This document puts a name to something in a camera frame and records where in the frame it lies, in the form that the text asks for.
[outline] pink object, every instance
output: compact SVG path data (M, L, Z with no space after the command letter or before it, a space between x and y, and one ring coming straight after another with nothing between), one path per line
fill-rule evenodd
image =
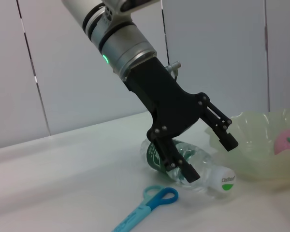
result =
M279 154L284 150L290 150L290 129L282 132L274 143L275 154Z

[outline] green indicator light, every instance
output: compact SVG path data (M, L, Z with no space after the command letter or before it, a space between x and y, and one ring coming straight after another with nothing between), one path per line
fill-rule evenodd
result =
M106 60L106 62L109 64L110 62L108 61L108 58L105 56L105 55L103 55L103 58Z

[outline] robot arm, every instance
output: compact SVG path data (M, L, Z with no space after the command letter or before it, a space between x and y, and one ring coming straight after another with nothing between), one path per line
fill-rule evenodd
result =
M201 118L228 150L238 142L227 133L232 121L204 93L186 93L172 78L176 63L167 69L157 52L132 22L131 13L159 0L62 0L88 38L95 44L126 87L134 92L153 117L147 133L170 171L181 169L189 182L200 178L177 151L172 139Z

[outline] scissors blade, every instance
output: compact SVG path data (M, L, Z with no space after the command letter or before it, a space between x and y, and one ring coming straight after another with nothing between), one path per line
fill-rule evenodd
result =
M151 208L149 206L139 205L112 232L129 232L150 213Z

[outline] plastic water bottle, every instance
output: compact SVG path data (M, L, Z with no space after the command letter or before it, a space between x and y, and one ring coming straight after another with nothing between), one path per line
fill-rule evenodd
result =
M230 192L236 181L236 175L233 170L223 166L216 166L213 163L211 155L197 146L178 140L174 140L174 143L178 152L201 176L197 181L189 183L181 174L179 168L167 172L162 162L160 162L160 156L154 144L148 139L142 143L140 153L143 160L148 163L151 168L166 173L172 180L183 187L195 191L207 191L210 188L219 193Z

